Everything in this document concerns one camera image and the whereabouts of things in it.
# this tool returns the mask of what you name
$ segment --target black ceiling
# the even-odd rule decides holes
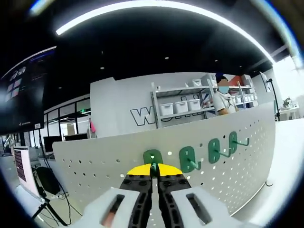
[[[119,1],[55,0],[41,15],[28,17],[25,12],[30,2],[24,3],[17,13],[12,6],[6,6],[13,13],[5,15],[12,20],[2,25],[7,35],[0,54],[0,74],[22,59],[57,45],[45,91],[45,109],[88,94],[91,82],[107,77],[118,80],[167,72],[253,76],[255,71],[271,67],[267,61],[247,71],[265,58],[260,50],[227,26],[184,10],[159,7],[120,10],[90,19],[58,37],[56,29],[76,16]],[[269,53],[284,45],[271,23],[247,0],[182,2],[229,19]],[[287,54],[284,51],[274,59]]]

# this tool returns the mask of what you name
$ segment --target person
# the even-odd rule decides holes
[[[213,96],[213,106],[218,115],[225,115],[238,112],[238,108],[231,98],[229,91],[229,81],[223,75],[216,75],[218,89]]]

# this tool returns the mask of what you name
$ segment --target white partition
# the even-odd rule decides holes
[[[220,141],[222,153],[228,150],[228,138],[237,132],[238,145],[230,157],[220,156],[209,163],[208,143]],[[191,186],[201,186],[236,213],[264,185],[271,166],[275,144],[273,103],[241,112],[151,131],[80,141],[56,142],[56,161],[66,176],[69,194],[78,199],[83,210],[110,187],[119,188],[126,173],[143,164],[143,153],[161,152],[163,162],[180,168],[179,151],[191,146],[201,169],[185,173]],[[153,185],[152,215],[148,227],[163,225],[158,209],[156,185]]]

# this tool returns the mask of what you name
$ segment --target pink object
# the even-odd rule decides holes
[[[90,126],[91,126],[92,132],[95,133],[96,129],[95,129],[94,125],[93,125],[93,122],[92,122],[91,118],[90,118]]]

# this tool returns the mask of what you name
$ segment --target white pegboard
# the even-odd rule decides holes
[[[238,140],[250,139],[249,146],[238,145],[229,158],[208,161],[208,143],[218,138],[222,152],[228,138],[237,132]],[[69,194],[85,206],[110,187],[119,188],[126,173],[143,165],[146,150],[161,151],[163,162],[180,168],[179,151],[195,150],[201,170],[185,173],[191,186],[203,189],[224,202],[230,214],[244,206],[268,177],[275,144],[273,103],[202,121],[151,131],[81,141],[56,142],[56,160],[66,176]],[[153,184],[152,210],[148,227],[162,227],[156,183]]]

